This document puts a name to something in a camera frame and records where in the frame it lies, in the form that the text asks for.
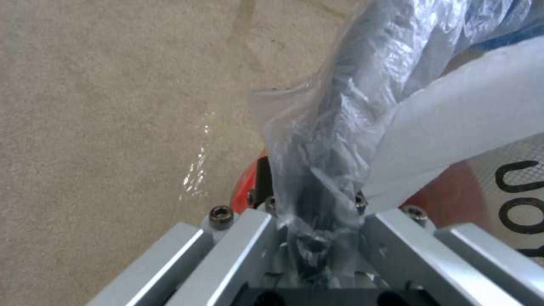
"metal plate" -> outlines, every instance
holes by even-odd
[[[87,305],[162,304],[212,246],[203,230],[178,223]]]

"clear plastic bag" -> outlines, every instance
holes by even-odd
[[[355,195],[399,103],[468,46],[539,24],[543,13],[531,0],[374,1],[356,11],[310,81],[253,95],[280,225],[303,281],[330,285],[333,245],[356,253]]]

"bolt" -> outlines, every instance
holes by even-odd
[[[422,227],[425,227],[425,224],[429,219],[427,213],[423,209],[415,205],[404,205],[402,207],[402,211]]]
[[[255,189],[250,189],[248,190],[248,194],[246,196],[246,201],[248,203],[248,206],[251,206],[253,207],[253,205],[255,204]]]
[[[267,197],[264,201],[264,210],[271,215],[276,214],[276,199],[273,196]]]
[[[224,230],[232,225],[234,213],[225,205],[219,205],[209,211],[208,220],[211,226],[218,230]]]
[[[367,199],[364,197],[364,194],[361,191],[357,192],[357,194],[355,195],[355,208],[357,209],[359,215],[364,214],[367,206],[368,202]]]

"silver metal bar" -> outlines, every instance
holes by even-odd
[[[400,210],[367,217],[361,240],[362,253],[392,287],[421,285],[440,305],[519,305]]]
[[[212,247],[211,235],[178,223],[87,305],[162,304]]]
[[[246,210],[167,302],[230,305],[244,284],[255,285],[277,247],[275,219]]]
[[[525,305],[544,305],[544,268],[474,224],[435,232],[435,237]]]

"floor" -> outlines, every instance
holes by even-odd
[[[0,304],[84,304],[262,149],[357,0],[0,0]]]

